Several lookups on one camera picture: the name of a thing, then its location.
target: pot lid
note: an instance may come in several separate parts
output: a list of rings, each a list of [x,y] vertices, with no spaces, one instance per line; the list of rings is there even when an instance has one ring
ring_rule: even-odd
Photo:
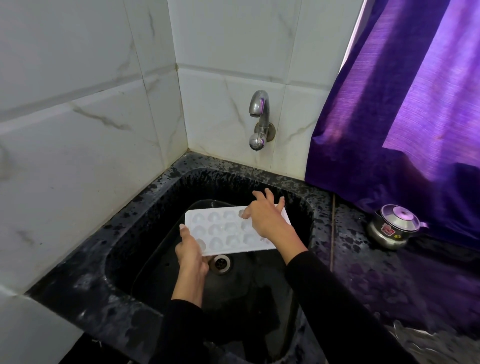
[[[406,208],[397,205],[385,205],[381,210],[382,217],[390,225],[404,231],[417,231],[420,229],[418,218]]]

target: sink drain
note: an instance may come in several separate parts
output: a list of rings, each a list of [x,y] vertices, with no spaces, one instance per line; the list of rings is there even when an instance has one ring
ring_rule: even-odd
[[[216,274],[225,274],[232,267],[232,261],[227,255],[217,255],[210,260],[210,270]]]

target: tiled wall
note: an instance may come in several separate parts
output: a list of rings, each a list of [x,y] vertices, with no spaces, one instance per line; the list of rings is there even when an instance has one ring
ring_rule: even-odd
[[[189,148],[303,179],[310,137],[363,0],[168,0]],[[274,141],[248,139],[252,94]]]
[[[167,0],[0,0],[2,363],[60,360],[22,294],[186,149]]]

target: water in sink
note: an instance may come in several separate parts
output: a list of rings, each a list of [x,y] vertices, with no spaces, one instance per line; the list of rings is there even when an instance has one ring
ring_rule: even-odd
[[[227,207],[231,204],[201,200],[188,209]],[[179,224],[184,214],[159,244],[137,275],[133,297],[164,312],[179,265],[175,246],[181,241]],[[277,250],[229,255],[231,268],[205,279],[203,310],[206,339],[251,363],[280,359],[291,342],[297,303],[284,278],[285,263]]]

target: black sleeve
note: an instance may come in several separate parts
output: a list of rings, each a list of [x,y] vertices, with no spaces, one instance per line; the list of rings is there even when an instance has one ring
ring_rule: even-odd
[[[163,317],[156,352],[149,364],[208,362],[204,313],[188,301],[171,300]]]
[[[329,364],[417,363],[312,252],[285,275]]]

